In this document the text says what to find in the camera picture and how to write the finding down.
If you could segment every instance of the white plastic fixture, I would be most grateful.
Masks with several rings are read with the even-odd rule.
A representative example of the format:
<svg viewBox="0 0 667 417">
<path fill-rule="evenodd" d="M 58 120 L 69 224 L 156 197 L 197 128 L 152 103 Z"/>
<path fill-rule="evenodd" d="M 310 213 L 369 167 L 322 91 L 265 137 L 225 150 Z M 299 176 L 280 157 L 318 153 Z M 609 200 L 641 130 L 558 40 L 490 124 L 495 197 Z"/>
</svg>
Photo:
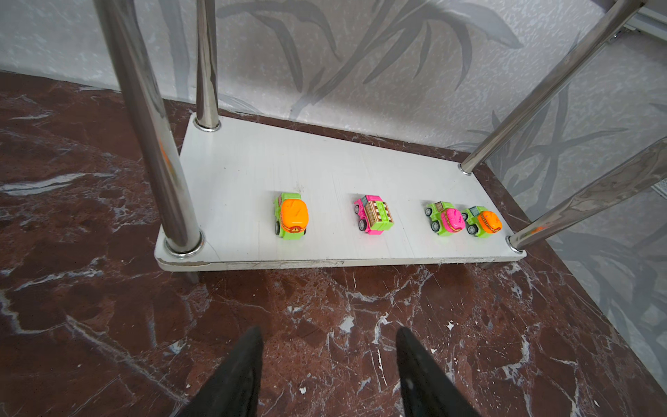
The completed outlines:
<svg viewBox="0 0 667 417">
<path fill-rule="evenodd" d="M 167 271 L 252 270 L 462 262 L 508 262 L 526 256 L 506 242 L 507 222 L 474 175 L 456 162 L 221 117 L 215 132 L 191 118 L 181 164 L 203 249 L 180 259 L 165 249 L 162 229 L 155 259 Z M 275 234 L 273 201 L 298 192 L 310 221 L 301 240 Z M 379 195 L 395 224 L 379 236 L 358 229 L 353 203 Z M 466 231 L 438 236 L 424 214 L 427 204 L 459 209 L 482 205 L 503 230 L 488 238 Z"/>
</svg>

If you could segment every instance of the marble floor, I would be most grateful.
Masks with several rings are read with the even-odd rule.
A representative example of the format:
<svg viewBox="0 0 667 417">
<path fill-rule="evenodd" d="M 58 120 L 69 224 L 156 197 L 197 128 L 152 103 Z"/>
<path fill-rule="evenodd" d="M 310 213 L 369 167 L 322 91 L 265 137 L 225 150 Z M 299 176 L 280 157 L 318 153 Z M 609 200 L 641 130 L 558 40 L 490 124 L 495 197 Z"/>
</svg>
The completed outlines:
<svg viewBox="0 0 667 417">
<path fill-rule="evenodd" d="M 177 141 L 193 106 L 166 102 Z M 253 116 L 434 157 L 465 154 Z M 472 264 L 204 273 L 153 259 L 159 217 L 120 94 L 0 73 L 0 416 L 169 416 L 246 329 L 261 416 L 402 415 L 411 328 L 485 417 L 663 416 L 667 395 L 551 247 Z M 513 229 L 528 219 L 486 167 Z"/>
</svg>

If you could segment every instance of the toy truck cab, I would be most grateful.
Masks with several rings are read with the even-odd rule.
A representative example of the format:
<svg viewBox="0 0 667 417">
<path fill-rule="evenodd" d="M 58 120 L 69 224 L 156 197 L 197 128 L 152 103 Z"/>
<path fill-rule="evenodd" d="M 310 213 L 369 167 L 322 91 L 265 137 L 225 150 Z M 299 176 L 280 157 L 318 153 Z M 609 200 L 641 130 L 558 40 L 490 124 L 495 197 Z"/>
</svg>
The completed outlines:
<svg viewBox="0 0 667 417">
<path fill-rule="evenodd" d="M 431 230 L 440 236 L 448 236 L 464 229 L 466 222 L 452 203 L 439 201 L 426 206 L 424 213 L 431 219 Z"/>
<path fill-rule="evenodd" d="M 355 201 L 354 212 L 359 215 L 359 230 L 369 235 L 381 235 L 394 225 L 387 203 L 377 195 L 365 195 Z"/>
<path fill-rule="evenodd" d="M 308 207 L 298 193 L 282 193 L 274 201 L 275 234 L 286 240 L 298 240 L 308 226 Z"/>
<path fill-rule="evenodd" d="M 492 234 L 502 230 L 502 223 L 494 212 L 490 212 L 486 207 L 476 205 L 462 212 L 463 219 L 468 226 L 466 231 L 478 238 L 488 238 Z"/>
</svg>

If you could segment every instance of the floral wallpaper pattern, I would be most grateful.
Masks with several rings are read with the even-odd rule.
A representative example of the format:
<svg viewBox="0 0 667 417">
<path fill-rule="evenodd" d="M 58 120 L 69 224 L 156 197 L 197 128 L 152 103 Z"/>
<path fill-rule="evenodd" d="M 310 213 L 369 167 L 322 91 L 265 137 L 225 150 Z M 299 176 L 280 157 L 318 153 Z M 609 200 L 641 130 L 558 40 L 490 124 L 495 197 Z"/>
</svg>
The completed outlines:
<svg viewBox="0 0 667 417">
<path fill-rule="evenodd" d="M 471 150 L 613 0 L 216 0 L 219 103 Z M 117 89 L 89 0 L 0 0 L 0 69 Z M 161 93 L 194 101 L 195 2 L 137 14 Z M 667 132 L 667 45 L 607 46 L 488 163 L 537 218 Z M 667 387 L 667 200 L 647 190 L 549 242 Z"/>
</svg>

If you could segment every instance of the pink toy truck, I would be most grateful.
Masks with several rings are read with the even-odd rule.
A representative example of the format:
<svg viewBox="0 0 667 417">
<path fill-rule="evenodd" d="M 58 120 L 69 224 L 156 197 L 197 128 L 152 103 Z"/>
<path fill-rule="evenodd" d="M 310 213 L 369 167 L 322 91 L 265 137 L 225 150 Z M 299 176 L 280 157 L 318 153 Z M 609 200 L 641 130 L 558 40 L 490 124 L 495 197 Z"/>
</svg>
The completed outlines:
<svg viewBox="0 0 667 417">
<path fill-rule="evenodd" d="M 387 203 L 376 195 L 365 195 L 355 201 L 354 212 L 359 215 L 359 230 L 369 235 L 381 235 L 394 225 Z"/>
</svg>

